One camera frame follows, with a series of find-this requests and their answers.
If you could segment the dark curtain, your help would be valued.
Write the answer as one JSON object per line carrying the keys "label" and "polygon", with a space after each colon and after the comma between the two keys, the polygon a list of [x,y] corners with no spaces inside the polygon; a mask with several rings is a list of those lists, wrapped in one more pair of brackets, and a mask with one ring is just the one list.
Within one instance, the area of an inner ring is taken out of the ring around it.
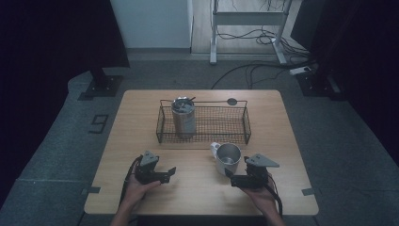
{"label": "dark curtain", "polygon": [[291,37],[399,166],[399,0],[301,0]]}
{"label": "dark curtain", "polygon": [[75,76],[126,67],[111,0],[0,0],[0,204]]}

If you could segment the white power strip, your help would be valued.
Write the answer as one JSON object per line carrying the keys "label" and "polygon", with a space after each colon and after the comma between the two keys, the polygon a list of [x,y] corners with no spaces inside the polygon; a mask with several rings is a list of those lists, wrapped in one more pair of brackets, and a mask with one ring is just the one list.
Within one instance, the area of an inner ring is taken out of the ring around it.
{"label": "white power strip", "polygon": [[310,71],[311,71],[311,68],[309,66],[305,66],[305,67],[291,69],[289,71],[289,73],[290,73],[290,75],[297,75],[297,74],[301,74],[301,73],[308,73]]}

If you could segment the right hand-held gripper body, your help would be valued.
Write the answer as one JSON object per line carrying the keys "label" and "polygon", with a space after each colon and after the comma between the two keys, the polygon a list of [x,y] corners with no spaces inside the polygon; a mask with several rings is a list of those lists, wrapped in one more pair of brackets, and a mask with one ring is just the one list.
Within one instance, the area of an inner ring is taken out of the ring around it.
{"label": "right hand-held gripper body", "polygon": [[260,188],[268,183],[268,168],[278,168],[279,163],[270,158],[256,153],[251,157],[245,157],[247,164],[246,175],[238,183],[242,188]]}

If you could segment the white cabinet panel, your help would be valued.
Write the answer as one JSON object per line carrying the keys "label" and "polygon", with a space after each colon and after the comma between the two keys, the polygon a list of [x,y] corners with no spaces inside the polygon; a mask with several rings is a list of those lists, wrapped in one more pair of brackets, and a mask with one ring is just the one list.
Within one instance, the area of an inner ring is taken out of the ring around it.
{"label": "white cabinet panel", "polygon": [[128,49],[190,49],[193,0],[110,0]]}

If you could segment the white enamel mug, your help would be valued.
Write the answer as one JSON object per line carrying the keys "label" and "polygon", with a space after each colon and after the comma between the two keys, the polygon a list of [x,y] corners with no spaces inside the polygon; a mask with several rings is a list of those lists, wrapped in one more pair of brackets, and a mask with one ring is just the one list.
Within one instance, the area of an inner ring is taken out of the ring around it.
{"label": "white enamel mug", "polygon": [[228,170],[236,173],[241,160],[241,149],[232,143],[213,142],[210,150],[216,161],[216,169],[222,175]]}

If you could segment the black wire mesh basket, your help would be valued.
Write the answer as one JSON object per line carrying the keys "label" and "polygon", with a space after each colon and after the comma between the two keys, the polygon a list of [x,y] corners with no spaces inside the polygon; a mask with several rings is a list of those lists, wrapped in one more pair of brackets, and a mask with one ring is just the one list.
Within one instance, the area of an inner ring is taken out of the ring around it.
{"label": "black wire mesh basket", "polygon": [[171,103],[161,100],[156,127],[159,143],[230,142],[248,144],[251,131],[247,101],[195,101],[196,134],[180,138],[175,133]]}

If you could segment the steel tumbler with lid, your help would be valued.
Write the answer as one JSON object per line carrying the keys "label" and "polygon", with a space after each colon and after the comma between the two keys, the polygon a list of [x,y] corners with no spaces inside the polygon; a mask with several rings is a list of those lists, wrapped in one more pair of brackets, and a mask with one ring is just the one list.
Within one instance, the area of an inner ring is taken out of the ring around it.
{"label": "steel tumbler with lid", "polygon": [[171,103],[175,133],[180,138],[191,138],[196,134],[195,105],[188,97],[178,97]]}

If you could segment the person's right hand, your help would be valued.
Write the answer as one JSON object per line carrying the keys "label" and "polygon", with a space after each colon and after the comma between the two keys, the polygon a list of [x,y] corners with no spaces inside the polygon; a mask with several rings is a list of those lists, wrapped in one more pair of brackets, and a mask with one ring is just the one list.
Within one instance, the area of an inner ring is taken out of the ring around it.
{"label": "person's right hand", "polygon": [[251,198],[257,209],[261,211],[267,220],[280,219],[275,198],[265,187],[257,189],[242,188],[242,191]]}

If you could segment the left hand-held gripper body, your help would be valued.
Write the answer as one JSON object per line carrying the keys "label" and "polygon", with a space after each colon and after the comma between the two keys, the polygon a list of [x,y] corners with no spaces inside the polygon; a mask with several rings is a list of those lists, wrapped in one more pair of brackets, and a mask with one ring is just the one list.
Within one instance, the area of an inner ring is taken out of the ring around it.
{"label": "left hand-held gripper body", "polygon": [[150,151],[145,151],[144,154],[139,157],[138,165],[135,169],[135,177],[142,185],[156,181],[160,183],[164,182],[165,176],[154,170],[158,161],[159,157]]}

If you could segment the person's left hand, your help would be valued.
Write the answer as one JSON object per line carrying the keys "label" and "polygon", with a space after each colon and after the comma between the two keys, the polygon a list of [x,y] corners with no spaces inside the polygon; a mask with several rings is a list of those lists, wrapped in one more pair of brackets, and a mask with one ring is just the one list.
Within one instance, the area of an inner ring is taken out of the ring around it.
{"label": "person's left hand", "polygon": [[142,185],[136,179],[136,177],[131,174],[127,181],[127,187],[121,203],[129,203],[130,205],[136,206],[143,199],[148,191],[160,185],[160,181],[155,181],[149,184]]}

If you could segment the black stand with base plate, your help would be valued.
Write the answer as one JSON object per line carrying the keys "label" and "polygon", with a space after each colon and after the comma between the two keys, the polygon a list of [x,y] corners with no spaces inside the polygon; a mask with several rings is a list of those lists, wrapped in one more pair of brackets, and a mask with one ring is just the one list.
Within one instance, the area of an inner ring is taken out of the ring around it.
{"label": "black stand with base plate", "polygon": [[340,87],[331,75],[322,76],[316,73],[301,73],[295,78],[304,96],[328,97],[331,100],[343,98]]}
{"label": "black stand with base plate", "polygon": [[93,68],[90,71],[92,80],[84,92],[85,98],[114,97],[123,80],[121,75],[106,75],[102,68]]}

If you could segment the white metal desk frame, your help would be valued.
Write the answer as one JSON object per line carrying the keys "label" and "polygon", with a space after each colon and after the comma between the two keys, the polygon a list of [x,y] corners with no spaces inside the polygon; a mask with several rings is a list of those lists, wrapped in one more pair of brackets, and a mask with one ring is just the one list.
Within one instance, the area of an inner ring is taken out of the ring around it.
{"label": "white metal desk frame", "polygon": [[232,12],[219,11],[218,0],[211,0],[212,37],[210,43],[210,63],[217,63],[216,31],[220,25],[276,25],[279,30],[275,37],[271,39],[272,47],[279,63],[281,65],[286,64],[287,60],[283,54],[281,41],[292,2],[293,0],[286,0],[282,11]]}

